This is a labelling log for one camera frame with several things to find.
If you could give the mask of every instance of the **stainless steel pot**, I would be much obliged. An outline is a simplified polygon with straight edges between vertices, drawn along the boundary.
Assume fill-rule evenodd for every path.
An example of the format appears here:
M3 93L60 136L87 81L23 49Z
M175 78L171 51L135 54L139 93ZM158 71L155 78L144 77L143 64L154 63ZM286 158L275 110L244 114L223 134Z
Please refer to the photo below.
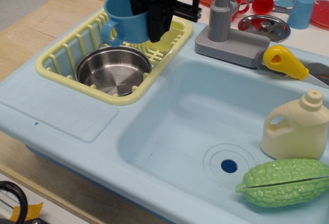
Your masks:
M76 80L110 95L125 96L139 86L152 65L145 54L131 47L103 47L87 54L77 66Z

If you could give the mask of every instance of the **faucet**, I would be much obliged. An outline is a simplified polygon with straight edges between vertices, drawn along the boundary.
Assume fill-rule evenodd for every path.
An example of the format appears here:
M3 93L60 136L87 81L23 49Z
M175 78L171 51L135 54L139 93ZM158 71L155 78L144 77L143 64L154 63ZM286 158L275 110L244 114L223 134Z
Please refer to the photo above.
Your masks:
M214 0L210 6L208 37L215 42L228 40L232 16L239 5L236 0Z
M214 0L210 6L209 25L195 40L195 52L248 68L257 68L270 39L232 29L232 15L238 8L235 0Z

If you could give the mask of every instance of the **mug handle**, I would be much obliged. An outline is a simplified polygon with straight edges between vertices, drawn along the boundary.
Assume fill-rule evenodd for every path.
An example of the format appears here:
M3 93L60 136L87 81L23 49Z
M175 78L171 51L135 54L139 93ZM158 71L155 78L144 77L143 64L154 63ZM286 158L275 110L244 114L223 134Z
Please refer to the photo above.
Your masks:
M246 13L249 10L249 3L247 2L247 0L241 0L240 5L244 5L244 4L246 5L246 7L243 10L238 10L237 11L238 14Z
M114 38L113 41L110 40L109 35L113 29L118 23L115 21L108 20L104 23L102 30L101 30L101 37L104 43L111 45L112 47L119 47L123 41L124 37L117 34L117 36Z

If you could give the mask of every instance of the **detergent bottle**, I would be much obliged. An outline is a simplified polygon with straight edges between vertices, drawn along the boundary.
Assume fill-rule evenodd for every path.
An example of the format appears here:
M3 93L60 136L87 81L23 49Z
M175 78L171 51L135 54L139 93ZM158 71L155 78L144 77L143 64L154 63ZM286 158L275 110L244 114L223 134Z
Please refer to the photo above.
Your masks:
M329 110L323 106L322 93L310 89L301 99L272 110L263 128L262 150L276 159L307 158L319 160L328 136Z

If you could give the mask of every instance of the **wooden surface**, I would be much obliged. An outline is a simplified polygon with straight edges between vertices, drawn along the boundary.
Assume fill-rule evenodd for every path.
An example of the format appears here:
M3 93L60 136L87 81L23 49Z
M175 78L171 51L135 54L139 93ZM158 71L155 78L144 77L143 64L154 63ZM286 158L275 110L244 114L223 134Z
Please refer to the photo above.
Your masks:
M0 33L0 81L104 0L51 0ZM39 157L0 132L0 172L90 223L165 223L149 212Z

